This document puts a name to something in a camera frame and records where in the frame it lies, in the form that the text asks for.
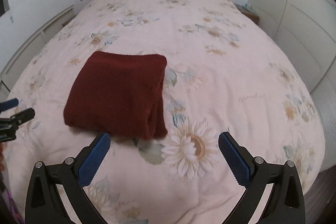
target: floral bedspread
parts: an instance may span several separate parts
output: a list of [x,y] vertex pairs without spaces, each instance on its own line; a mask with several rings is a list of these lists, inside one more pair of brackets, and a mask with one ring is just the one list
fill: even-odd
[[230,0],[92,0],[31,61],[10,94],[20,100],[14,112],[36,111],[5,148],[22,214],[34,163],[61,163],[95,136],[63,121],[72,84],[94,51],[168,60],[168,136],[151,142],[112,137],[85,187],[108,223],[222,223],[244,192],[217,146],[227,130],[267,162],[293,160],[304,192],[314,182],[325,140],[309,92],[280,48]]

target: maroon cloth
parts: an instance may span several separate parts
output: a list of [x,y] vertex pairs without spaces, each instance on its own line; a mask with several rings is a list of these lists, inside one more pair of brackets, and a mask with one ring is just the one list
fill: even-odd
[[111,135],[163,138],[164,56],[94,52],[78,74],[64,108],[70,127]]

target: metal pin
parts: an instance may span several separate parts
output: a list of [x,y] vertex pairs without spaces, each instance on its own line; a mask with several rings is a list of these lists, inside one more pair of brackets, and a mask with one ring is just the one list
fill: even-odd
[[264,159],[262,157],[256,157],[255,162],[258,164],[262,164],[264,162]]
[[288,164],[289,167],[294,167],[295,166],[294,162],[292,162],[291,160],[289,160],[287,162],[287,164]]
[[42,166],[42,162],[41,161],[38,161],[36,164],[35,164],[35,167],[36,168],[40,168]]
[[67,158],[66,160],[65,160],[65,163],[66,164],[72,164],[74,162],[74,159],[73,158]]

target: dark red blanket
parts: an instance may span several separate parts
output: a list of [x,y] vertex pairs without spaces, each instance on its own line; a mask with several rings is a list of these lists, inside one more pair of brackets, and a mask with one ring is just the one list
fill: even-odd
[[65,124],[130,138],[162,138],[162,85],[167,60],[95,52],[73,84]]

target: blanket fold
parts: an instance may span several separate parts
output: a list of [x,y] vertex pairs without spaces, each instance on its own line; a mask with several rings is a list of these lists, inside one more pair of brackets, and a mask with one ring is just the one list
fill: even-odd
[[163,138],[162,87],[167,60],[94,52],[78,74],[64,108],[70,127],[111,135]]

